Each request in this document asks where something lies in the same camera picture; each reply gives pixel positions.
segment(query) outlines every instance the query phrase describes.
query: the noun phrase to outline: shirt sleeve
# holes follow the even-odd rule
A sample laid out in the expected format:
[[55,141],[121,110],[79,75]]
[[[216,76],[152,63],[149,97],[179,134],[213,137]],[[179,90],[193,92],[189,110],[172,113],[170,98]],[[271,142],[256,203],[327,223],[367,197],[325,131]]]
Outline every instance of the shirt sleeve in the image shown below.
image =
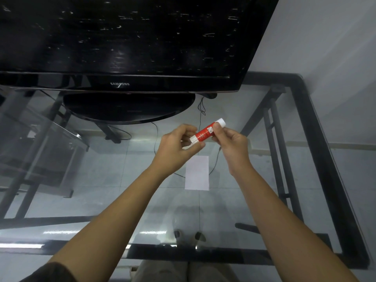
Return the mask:
[[43,265],[20,282],[77,282],[77,280],[64,265],[51,262]]

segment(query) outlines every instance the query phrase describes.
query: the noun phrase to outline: beige pants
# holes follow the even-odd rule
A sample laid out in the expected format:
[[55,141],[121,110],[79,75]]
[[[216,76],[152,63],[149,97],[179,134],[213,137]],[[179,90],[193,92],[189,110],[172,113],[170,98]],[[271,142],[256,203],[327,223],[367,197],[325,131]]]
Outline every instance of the beige pants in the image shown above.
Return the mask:
[[144,260],[132,282],[238,282],[228,264]]

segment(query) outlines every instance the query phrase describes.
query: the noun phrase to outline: sheet of paper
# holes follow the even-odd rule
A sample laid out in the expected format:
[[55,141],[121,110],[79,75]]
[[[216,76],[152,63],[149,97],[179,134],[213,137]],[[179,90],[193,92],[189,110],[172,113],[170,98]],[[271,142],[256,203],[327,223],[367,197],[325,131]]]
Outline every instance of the sheet of paper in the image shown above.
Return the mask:
[[195,155],[187,161],[185,189],[209,191],[209,156]]

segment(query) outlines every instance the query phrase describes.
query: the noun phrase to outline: red glue stick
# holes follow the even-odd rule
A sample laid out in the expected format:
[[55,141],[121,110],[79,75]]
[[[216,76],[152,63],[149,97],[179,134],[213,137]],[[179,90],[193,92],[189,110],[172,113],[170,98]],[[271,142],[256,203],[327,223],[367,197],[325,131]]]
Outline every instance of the red glue stick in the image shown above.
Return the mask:
[[[218,121],[215,121],[214,123],[219,123],[221,127],[226,127],[226,123],[224,122],[222,118],[220,118]],[[214,135],[214,130],[213,130],[214,123],[211,123],[206,128],[196,133],[194,136],[190,138],[190,141],[193,144],[195,144],[196,142],[204,141],[207,138],[213,136]]]

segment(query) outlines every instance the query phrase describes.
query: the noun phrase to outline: red label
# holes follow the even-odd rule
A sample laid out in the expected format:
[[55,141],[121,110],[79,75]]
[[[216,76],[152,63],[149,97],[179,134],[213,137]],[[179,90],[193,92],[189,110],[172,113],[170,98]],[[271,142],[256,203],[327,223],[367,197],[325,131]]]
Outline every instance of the red label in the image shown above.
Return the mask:
[[214,135],[213,125],[214,125],[214,123],[211,123],[206,128],[204,128],[203,130],[201,130],[198,133],[196,133],[197,139],[199,141],[204,141],[207,138],[213,136]]

